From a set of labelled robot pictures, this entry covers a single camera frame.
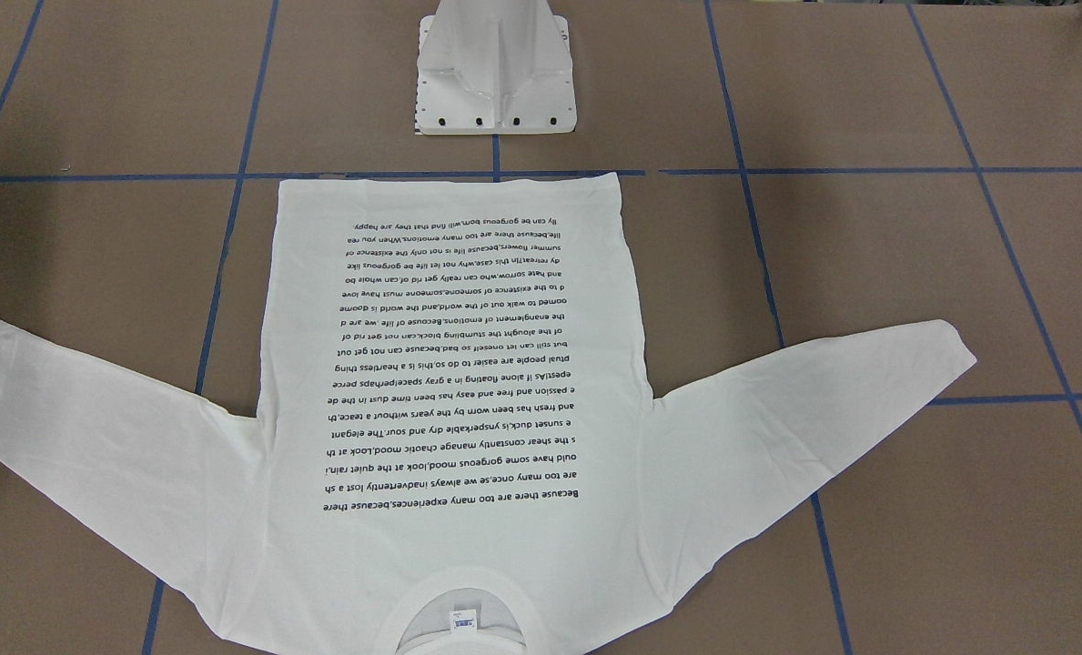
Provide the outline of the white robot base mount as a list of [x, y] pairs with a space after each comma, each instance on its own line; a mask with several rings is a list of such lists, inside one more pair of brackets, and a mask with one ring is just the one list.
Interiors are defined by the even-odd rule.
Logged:
[[443, 1], [419, 26], [415, 132], [559, 134], [577, 125], [567, 21], [546, 1]]

